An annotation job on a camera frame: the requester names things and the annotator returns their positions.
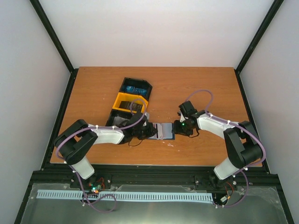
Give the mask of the yellow bin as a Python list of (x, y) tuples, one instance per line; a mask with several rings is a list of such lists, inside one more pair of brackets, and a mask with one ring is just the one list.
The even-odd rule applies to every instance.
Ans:
[(140, 95), (119, 92), (112, 109), (136, 113), (144, 112), (147, 105), (148, 101)]

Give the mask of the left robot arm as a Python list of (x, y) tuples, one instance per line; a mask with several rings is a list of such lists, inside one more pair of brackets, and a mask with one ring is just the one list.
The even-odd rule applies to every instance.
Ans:
[(96, 185), (97, 176), (86, 154), (93, 145), (129, 143), (133, 138), (144, 140), (157, 134), (155, 125), (144, 113), (137, 112), (129, 120), (117, 119), (112, 126), (96, 126), (79, 119), (55, 140), (56, 155), (81, 177), (87, 188)]

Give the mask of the blue leather card holder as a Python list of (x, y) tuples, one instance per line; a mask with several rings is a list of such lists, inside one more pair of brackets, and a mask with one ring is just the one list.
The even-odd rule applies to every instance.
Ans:
[(157, 133), (151, 137), (150, 140), (174, 140), (174, 125), (173, 123), (154, 123)]

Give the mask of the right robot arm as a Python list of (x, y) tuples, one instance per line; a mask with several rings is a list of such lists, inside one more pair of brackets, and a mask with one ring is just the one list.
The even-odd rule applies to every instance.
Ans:
[(194, 138), (203, 130), (224, 139), (228, 157), (214, 168), (216, 180), (225, 180), (265, 159), (265, 148), (250, 122), (232, 122), (206, 110), (197, 111), (190, 101), (182, 103), (179, 110), (180, 119), (174, 121), (175, 134)]

